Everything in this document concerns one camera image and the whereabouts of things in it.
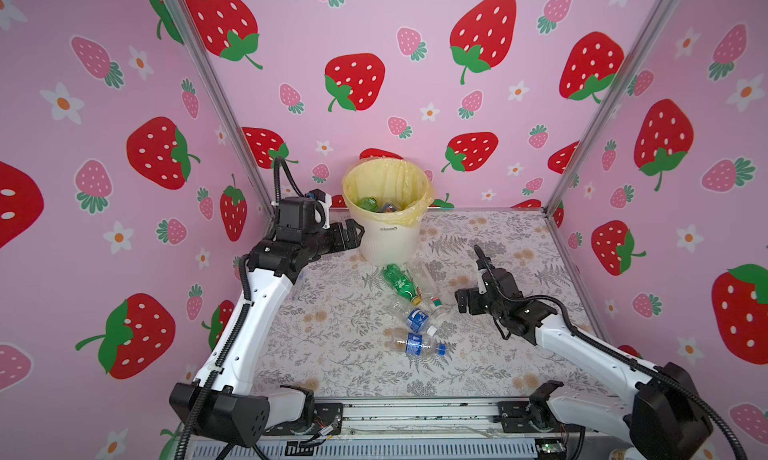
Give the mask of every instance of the plastic bottle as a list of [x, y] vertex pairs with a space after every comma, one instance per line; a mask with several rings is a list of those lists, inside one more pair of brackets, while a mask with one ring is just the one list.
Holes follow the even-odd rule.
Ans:
[[410, 301], [413, 305], [418, 305], [422, 302], [422, 298], [418, 296], [418, 292], [416, 291], [416, 285], [414, 285], [411, 279], [408, 278], [408, 275], [400, 270], [398, 265], [395, 265], [394, 263], [387, 265], [386, 268], [382, 270], [382, 275], [384, 275], [384, 278], [389, 282], [389, 285], [397, 290], [397, 294], [402, 298]]
[[414, 333], [426, 333], [429, 336], [434, 336], [437, 331], [437, 326], [432, 324], [426, 311], [422, 311], [398, 296], [392, 299], [387, 311], [404, 321], [408, 329]]
[[446, 344], [438, 343], [431, 336], [409, 333], [404, 329], [393, 330], [388, 345], [393, 352], [405, 352], [422, 358], [445, 356], [447, 353]]

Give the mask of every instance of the green plastic bottle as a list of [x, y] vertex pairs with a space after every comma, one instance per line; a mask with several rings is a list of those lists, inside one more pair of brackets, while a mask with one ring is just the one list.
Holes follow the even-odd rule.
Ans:
[[422, 302], [422, 298], [418, 296], [418, 292], [416, 291], [416, 284], [408, 278], [406, 273], [403, 273], [403, 271], [400, 270], [398, 265], [395, 265], [394, 263], [387, 265], [386, 268], [382, 270], [382, 274], [386, 281], [389, 282], [389, 285], [397, 290], [397, 294], [402, 298], [410, 301], [413, 305], [418, 305]]

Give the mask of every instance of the clear plastic bottle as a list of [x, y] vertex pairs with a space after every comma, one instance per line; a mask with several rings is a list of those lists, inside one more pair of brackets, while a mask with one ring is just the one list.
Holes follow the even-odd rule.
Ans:
[[387, 311], [402, 320], [408, 329], [414, 333], [426, 333], [429, 336], [434, 336], [437, 331], [437, 326], [432, 324], [426, 311], [422, 311], [398, 296], [392, 299]]
[[422, 358], [445, 356], [447, 353], [446, 344], [437, 342], [431, 336], [409, 333], [405, 329], [394, 329], [387, 345], [393, 352], [405, 352]]

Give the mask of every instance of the blue bottle label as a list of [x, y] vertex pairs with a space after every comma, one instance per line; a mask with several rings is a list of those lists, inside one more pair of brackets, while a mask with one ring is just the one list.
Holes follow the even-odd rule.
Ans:
[[408, 343], [406, 344], [406, 353], [419, 356], [422, 354], [422, 336], [408, 333]]

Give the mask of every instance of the red strawberry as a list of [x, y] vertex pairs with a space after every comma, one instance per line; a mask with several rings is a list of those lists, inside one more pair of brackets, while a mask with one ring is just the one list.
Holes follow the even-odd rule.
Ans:
[[189, 78], [184, 78], [181, 82], [181, 101], [187, 108], [190, 117], [197, 118], [197, 112], [200, 111], [200, 102], [197, 101], [197, 97], [194, 95], [196, 91], [192, 87], [192, 82]]
[[736, 161], [722, 159], [701, 178], [701, 186], [714, 192], [725, 193], [734, 186], [742, 187], [754, 178], [757, 167], [752, 160], [738, 158]]
[[259, 167], [265, 169], [272, 168], [275, 157], [283, 157], [287, 162], [298, 163], [288, 159], [288, 145], [274, 131], [264, 128], [244, 127], [243, 133]]
[[410, 28], [397, 31], [397, 46], [403, 55], [411, 57], [411, 61], [424, 60], [427, 55], [427, 43], [422, 41], [422, 34]]
[[451, 31], [453, 61], [473, 73], [491, 70], [509, 52], [518, 14], [515, 0], [483, 0], [456, 23]]
[[528, 135], [531, 135], [531, 137], [528, 138], [528, 144], [536, 149], [543, 148], [544, 144], [546, 144], [547, 140], [549, 139], [547, 127], [544, 125], [536, 125], [535, 127], [531, 128], [531, 132], [528, 133]]
[[640, 96], [645, 93], [650, 87], [650, 84], [654, 82], [654, 74], [648, 70], [643, 70], [639, 75], [635, 75], [627, 88], [627, 94], [629, 96]]
[[0, 392], [32, 373], [32, 357], [12, 343], [0, 343]]
[[661, 176], [680, 165], [694, 144], [694, 127], [672, 100], [660, 100], [648, 110], [634, 144], [634, 164], [648, 177]]
[[110, 62], [109, 53], [103, 46], [78, 35], [72, 36], [70, 44], [74, 55], [83, 63], [83, 67], [91, 73], [93, 78], [103, 80], [107, 86], [111, 86], [115, 90], [120, 90], [125, 84], [120, 65], [114, 61]]
[[178, 245], [187, 238], [187, 227], [182, 225], [176, 218], [170, 220], [163, 219], [155, 230], [158, 234], [158, 240], [163, 243]]
[[547, 167], [549, 167], [549, 169], [551, 169], [553, 172], [560, 173], [562, 175], [565, 171], [565, 167], [567, 167], [571, 162], [571, 157], [574, 155], [576, 147], [578, 147], [578, 142], [571, 143], [567, 147], [555, 152], [551, 157], [549, 157], [549, 161], [547, 161]]
[[768, 445], [768, 412], [750, 403], [742, 403], [730, 409], [730, 419], [763, 445]]
[[184, 0], [206, 50], [229, 61], [250, 59], [259, 47], [259, 26], [240, 0]]
[[112, 194], [112, 180], [107, 169], [96, 159], [89, 159], [74, 176], [74, 185], [80, 193], [75, 195], [80, 208], [91, 215], [101, 213], [109, 206], [107, 197]]
[[640, 293], [632, 300], [634, 311], [647, 319], [661, 315], [662, 305], [659, 297], [654, 296], [653, 293], [650, 293], [650, 296]]
[[712, 53], [714, 62], [710, 65], [710, 80], [718, 81], [734, 71], [736, 68], [734, 61], [741, 58], [744, 50], [746, 50], [746, 26], [741, 23], [730, 29]]
[[106, 333], [74, 346], [82, 349], [93, 340], [104, 339], [98, 360], [112, 378], [130, 378], [146, 369], [170, 347], [176, 335], [174, 317], [154, 298], [136, 293], [120, 303], [107, 318]]
[[149, 120], [128, 137], [128, 161], [142, 177], [163, 188], [179, 189], [192, 171], [187, 139], [166, 117]]
[[210, 326], [203, 321], [203, 328], [210, 330], [208, 333], [208, 345], [210, 350], [213, 351], [216, 348], [216, 343], [221, 338], [221, 332], [224, 331], [226, 323], [232, 316], [232, 311], [235, 310], [235, 305], [232, 301], [222, 301], [219, 306], [216, 307], [213, 316], [210, 317]]
[[200, 213], [206, 220], [214, 217], [214, 199], [208, 195], [208, 190], [200, 188], [197, 190], [197, 201], [200, 203]]
[[634, 189], [631, 185], [624, 185], [623, 188], [616, 188], [614, 194], [610, 196], [608, 204], [616, 209], [622, 209], [627, 206], [627, 203], [632, 203], [632, 198], [634, 198]]
[[634, 237], [629, 228], [614, 220], [600, 225], [592, 232], [592, 251], [608, 273], [619, 276], [632, 265], [633, 256], [645, 256], [646, 253], [634, 251]]
[[226, 236], [236, 242], [243, 233], [245, 218], [248, 215], [248, 205], [243, 190], [235, 186], [235, 175], [232, 175], [232, 185], [227, 186], [219, 201], [221, 220], [224, 222]]
[[0, 162], [0, 248], [43, 213], [43, 195], [26, 173]]
[[379, 158], [379, 157], [402, 159], [402, 157], [400, 157], [396, 153], [390, 153], [390, 152], [384, 151], [383, 149], [378, 149], [378, 148], [368, 148], [366, 150], [363, 150], [362, 153], [360, 153], [360, 159]]
[[614, 161], [616, 161], [616, 142], [609, 139], [603, 152], [603, 171], [607, 172], [614, 165]]
[[203, 288], [195, 283], [192, 285], [187, 299], [187, 317], [190, 321], [197, 319], [200, 309], [203, 308]]
[[749, 363], [768, 364], [768, 270], [748, 264], [718, 276], [712, 306], [726, 348]]
[[[473, 172], [482, 167], [498, 147], [498, 137], [490, 132], [465, 133], [448, 142], [446, 159], [457, 172]], [[442, 167], [441, 173], [448, 165]]]
[[605, 90], [614, 80], [624, 61], [624, 51], [603, 32], [591, 32], [571, 50], [560, 77], [560, 96], [569, 100], [584, 100]]
[[534, 178], [528, 183], [525, 183], [525, 188], [523, 188], [523, 195], [525, 196], [531, 196], [533, 195], [533, 192], [537, 189], [540, 189], [542, 185], [544, 184], [544, 179], [542, 177]]
[[565, 19], [571, 9], [573, 0], [550, 0], [544, 5], [544, 15], [538, 19], [538, 32], [548, 35], [558, 23]]
[[369, 109], [384, 82], [384, 63], [369, 52], [337, 56], [326, 65], [326, 91], [333, 96], [328, 111], [338, 101], [343, 109]]

